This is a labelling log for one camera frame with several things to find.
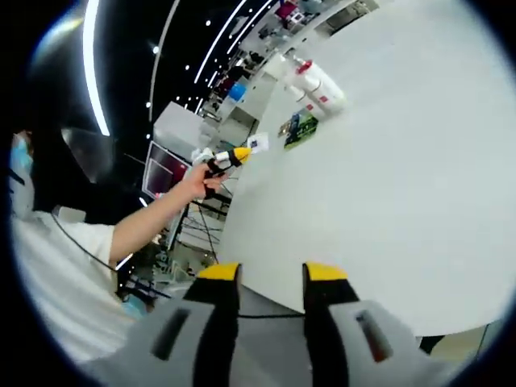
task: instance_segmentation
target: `person's arm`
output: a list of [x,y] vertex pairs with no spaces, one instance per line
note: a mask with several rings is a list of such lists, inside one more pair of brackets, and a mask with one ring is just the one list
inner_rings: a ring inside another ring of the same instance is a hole
[[160,199],[122,219],[114,227],[110,265],[116,265],[149,243],[189,202],[195,198],[204,198],[205,184],[208,188],[218,190],[225,177],[205,179],[207,170],[209,167],[206,164],[193,167],[182,181]]

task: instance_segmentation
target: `white shirt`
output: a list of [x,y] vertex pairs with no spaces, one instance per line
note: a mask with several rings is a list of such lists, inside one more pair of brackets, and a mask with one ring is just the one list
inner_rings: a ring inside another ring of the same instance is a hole
[[[122,347],[135,320],[114,295],[110,270],[70,240],[50,214],[11,219],[22,282],[65,353],[84,362]],[[108,263],[114,227],[57,221],[84,249]]]

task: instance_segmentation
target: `yellow object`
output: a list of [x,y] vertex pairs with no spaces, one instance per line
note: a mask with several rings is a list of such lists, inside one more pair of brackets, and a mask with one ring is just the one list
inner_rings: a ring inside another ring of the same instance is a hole
[[347,274],[340,268],[329,266],[327,264],[318,264],[315,262],[306,262],[308,275],[312,281],[333,281],[346,280]]
[[233,149],[233,152],[235,152],[235,157],[242,164],[245,163],[248,160],[249,156],[251,155],[250,148],[235,148],[235,149]]
[[202,270],[197,277],[208,280],[233,281],[240,264],[214,264]]

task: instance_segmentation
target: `person's hand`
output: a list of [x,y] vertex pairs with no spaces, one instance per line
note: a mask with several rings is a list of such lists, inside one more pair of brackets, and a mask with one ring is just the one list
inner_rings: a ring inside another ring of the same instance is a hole
[[181,188],[185,189],[192,198],[204,198],[206,196],[205,187],[218,191],[222,182],[227,179],[227,175],[206,179],[205,174],[208,171],[210,171],[208,164],[196,165],[181,181]]

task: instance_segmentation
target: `white round tabletop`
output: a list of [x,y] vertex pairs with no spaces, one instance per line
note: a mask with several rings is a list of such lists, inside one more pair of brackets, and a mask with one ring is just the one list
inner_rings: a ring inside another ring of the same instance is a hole
[[347,109],[284,150],[296,110],[278,86],[218,252],[243,284],[302,311],[302,263],[336,264],[415,335],[491,323],[516,285],[516,89],[461,2],[393,2],[315,61]]

